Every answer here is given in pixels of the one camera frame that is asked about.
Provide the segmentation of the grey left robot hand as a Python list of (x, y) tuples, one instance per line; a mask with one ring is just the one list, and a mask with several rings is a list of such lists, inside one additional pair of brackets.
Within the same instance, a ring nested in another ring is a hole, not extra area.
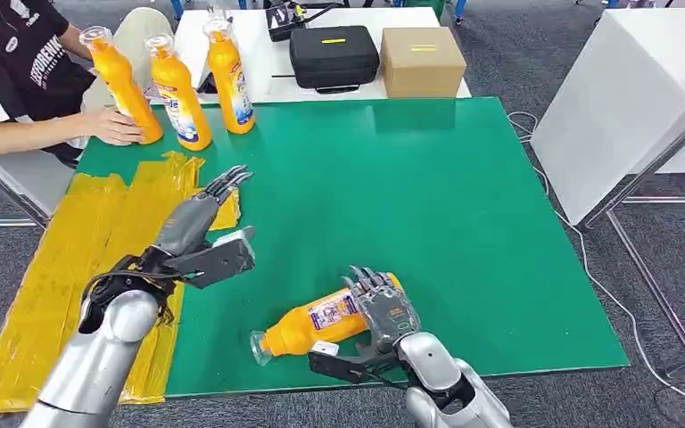
[(172, 257), (193, 252), (204, 241), (231, 191), (251, 176), (246, 165), (234, 165), (183, 200), (163, 223), (152, 247)]

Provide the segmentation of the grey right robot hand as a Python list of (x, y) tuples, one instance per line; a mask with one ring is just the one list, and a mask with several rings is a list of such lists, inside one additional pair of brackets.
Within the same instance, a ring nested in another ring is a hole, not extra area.
[(369, 267), (350, 265), (353, 278), (342, 281), (364, 317), (371, 334), (369, 348), (378, 354), (392, 351), (403, 336), (420, 330), (420, 319), (396, 277)]

